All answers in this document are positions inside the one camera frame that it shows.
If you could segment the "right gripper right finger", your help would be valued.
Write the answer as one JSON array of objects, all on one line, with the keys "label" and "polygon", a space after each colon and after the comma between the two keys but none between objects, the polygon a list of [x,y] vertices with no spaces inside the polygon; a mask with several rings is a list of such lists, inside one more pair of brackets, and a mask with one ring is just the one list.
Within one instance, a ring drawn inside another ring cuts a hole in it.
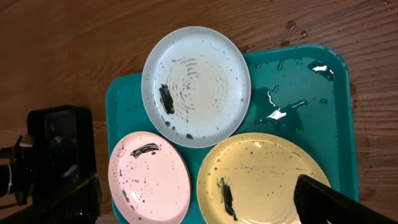
[{"label": "right gripper right finger", "polygon": [[294,204],[301,223],[397,224],[305,174],[297,178]]}]

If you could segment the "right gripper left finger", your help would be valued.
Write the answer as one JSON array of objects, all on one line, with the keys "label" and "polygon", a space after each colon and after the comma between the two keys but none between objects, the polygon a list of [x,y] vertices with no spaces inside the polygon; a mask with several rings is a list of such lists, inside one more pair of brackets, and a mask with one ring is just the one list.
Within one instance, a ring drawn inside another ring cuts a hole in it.
[{"label": "right gripper left finger", "polygon": [[102,201],[100,178],[91,174],[72,187],[3,218],[1,224],[95,223]]}]

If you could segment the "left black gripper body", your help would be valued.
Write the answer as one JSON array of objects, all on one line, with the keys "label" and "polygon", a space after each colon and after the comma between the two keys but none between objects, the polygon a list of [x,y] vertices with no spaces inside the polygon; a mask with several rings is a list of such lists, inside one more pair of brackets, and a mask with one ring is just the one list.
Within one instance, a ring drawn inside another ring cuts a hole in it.
[{"label": "left black gripper body", "polygon": [[14,194],[16,203],[11,206],[27,203],[32,177],[25,150],[33,146],[34,137],[26,134],[19,136],[15,145],[1,148],[1,159],[9,159],[7,164],[1,164],[1,197]]}]

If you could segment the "pink white plate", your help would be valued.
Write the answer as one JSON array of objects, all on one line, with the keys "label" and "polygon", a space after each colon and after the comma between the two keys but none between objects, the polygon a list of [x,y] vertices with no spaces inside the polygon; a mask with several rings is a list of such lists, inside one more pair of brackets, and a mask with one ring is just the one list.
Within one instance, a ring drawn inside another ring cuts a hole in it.
[{"label": "pink white plate", "polygon": [[191,184],[181,155],[162,137],[146,131],[124,136],[108,166],[111,196],[128,223],[181,223]]}]

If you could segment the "light blue plate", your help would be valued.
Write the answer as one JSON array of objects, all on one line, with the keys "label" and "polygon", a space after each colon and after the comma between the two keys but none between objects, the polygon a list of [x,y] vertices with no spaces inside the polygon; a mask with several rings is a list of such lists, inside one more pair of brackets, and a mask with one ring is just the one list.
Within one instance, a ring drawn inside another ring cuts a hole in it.
[{"label": "light blue plate", "polygon": [[177,29],[162,38],[143,68],[145,111],[161,135],[203,148],[230,137],[251,98],[248,65],[232,41],[206,27]]}]

